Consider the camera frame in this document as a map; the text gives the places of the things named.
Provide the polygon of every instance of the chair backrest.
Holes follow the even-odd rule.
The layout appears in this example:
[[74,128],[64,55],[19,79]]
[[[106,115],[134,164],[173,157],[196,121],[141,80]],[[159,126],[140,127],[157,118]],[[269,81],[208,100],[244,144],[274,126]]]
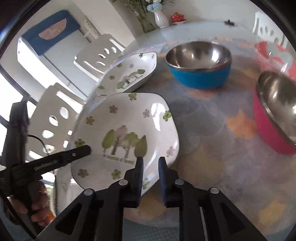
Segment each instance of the chair backrest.
[[255,24],[253,33],[263,40],[287,47],[288,39],[279,27],[264,13],[255,13]]
[[[83,104],[82,99],[58,83],[54,86],[49,86],[37,104],[28,128],[28,134],[35,135],[39,137],[45,145],[50,145],[48,146],[48,152],[51,154],[65,149],[64,143],[65,141],[67,143],[72,134],[71,131],[77,116],[77,112],[63,100],[65,98],[61,96],[61,94],[72,99],[72,102]],[[28,137],[26,151],[26,159],[28,161],[38,159],[32,157],[32,154],[29,155],[30,151],[43,157],[47,155],[44,152],[42,144],[37,139],[31,137]]]
[[103,34],[76,55],[74,64],[95,81],[99,81],[124,49],[112,35]]

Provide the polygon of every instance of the red ornament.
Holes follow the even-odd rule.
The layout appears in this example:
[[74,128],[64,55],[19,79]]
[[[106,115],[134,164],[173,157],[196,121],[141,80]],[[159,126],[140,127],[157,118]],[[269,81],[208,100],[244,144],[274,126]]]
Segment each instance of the red ornament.
[[175,22],[182,22],[182,21],[185,21],[186,20],[186,19],[184,19],[184,15],[178,14],[177,12],[174,13],[174,15],[172,15],[170,17],[170,19],[172,20],[173,23],[175,23]]

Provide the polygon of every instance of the plate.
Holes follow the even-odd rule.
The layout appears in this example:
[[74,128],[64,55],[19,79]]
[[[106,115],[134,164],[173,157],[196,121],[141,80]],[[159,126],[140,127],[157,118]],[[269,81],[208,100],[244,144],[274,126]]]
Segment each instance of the plate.
[[96,95],[107,98],[116,93],[133,92],[148,80],[156,66],[155,52],[132,55],[104,75]]
[[186,22],[187,22],[187,20],[184,20],[184,21],[180,21],[180,22],[172,22],[172,24],[178,25],[178,24],[182,24],[182,23],[186,23]]
[[166,101],[153,93],[119,93],[103,101],[78,124],[71,148],[91,147],[91,155],[72,162],[74,180],[84,189],[108,188],[144,159],[142,195],[159,179],[158,159],[171,166],[179,138]]

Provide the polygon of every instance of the finger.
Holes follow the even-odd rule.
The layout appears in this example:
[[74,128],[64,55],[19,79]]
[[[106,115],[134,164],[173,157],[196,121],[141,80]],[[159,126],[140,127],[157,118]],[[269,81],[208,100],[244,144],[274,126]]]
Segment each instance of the finger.
[[33,210],[42,209],[46,206],[46,202],[47,202],[47,194],[42,193],[40,194],[40,198],[32,204],[32,209]]
[[40,222],[45,220],[49,212],[50,212],[50,209],[48,206],[42,208],[37,213],[31,216],[32,222]]
[[41,181],[39,181],[39,184],[40,184],[40,191],[41,191],[41,193],[45,193],[45,185]]
[[51,223],[50,218],[49,217],[46,217],[43,221],[39,221],[38,222],[38,225],[39,226],[45,226],[46,227],[50,223]]
[[12,207],[15,209],[15,211],[17,213],[22,213],[22,214],[28,213],[28,209],[25,207],[24,204],[22,204],[22,202],[20,200],[17,200],[13,197],[9,197],[8,199],[9,199]]

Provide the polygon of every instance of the round table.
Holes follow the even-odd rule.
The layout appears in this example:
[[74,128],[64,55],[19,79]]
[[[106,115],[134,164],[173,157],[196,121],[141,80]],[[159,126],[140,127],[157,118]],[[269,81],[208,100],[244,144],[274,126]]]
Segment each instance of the round table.
[[[197,188],[218,187],[264,235],[279,232],[296,221],[296,159],[274,152],[258,136],[252,111],[260,73],[253,49],[255,40],[208,38],[230,49],[233,64],[226,84],[200,91],[180,84],[164,60],[172,47],[198,39],[190,37],[129,51],[117,63],[135,53],[157,52],[156,71],[136,92],[159,94],[170,107],[180,139],[179,157],[172,168]],[[94,90],[88,99],[78,122],[103,101],[96,93]],[[64,191],[71,179],[69,170],[61,168],[57,175],[57,184]],[[159,183],[141,198],[138,209],[125,209],[124,214],[149,226],[179,224],[178,209],[163,206]]]

